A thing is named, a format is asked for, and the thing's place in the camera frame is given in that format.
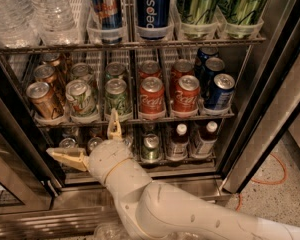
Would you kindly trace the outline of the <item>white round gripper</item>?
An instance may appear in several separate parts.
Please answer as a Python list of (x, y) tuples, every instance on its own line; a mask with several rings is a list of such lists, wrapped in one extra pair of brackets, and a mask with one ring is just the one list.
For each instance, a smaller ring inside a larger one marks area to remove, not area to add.
[(122, 129), (118, 112), (111, 110), (107, 137), (89, 155), (84, 148), (48, 148), (46, 152), (56, 161), (80, 171), (89, 171), (101, 184), (106, 182), (109, 173), (121, 162), (132, 157), (130, 148), (122, 141)]

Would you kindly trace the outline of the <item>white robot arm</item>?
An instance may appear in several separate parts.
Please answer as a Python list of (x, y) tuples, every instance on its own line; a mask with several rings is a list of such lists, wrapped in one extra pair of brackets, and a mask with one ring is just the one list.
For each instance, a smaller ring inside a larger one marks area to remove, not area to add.
[(49, 148), (47, 153), (89, 172), (106, 187), (132, 239), (161, 240), (174, 232), (189, 232), (206, 240), (300, 240), (300, 227), (239, 213), (153, 180), (123, 142), (116, 111), (107, 135), (91, 153), (82, 148)]

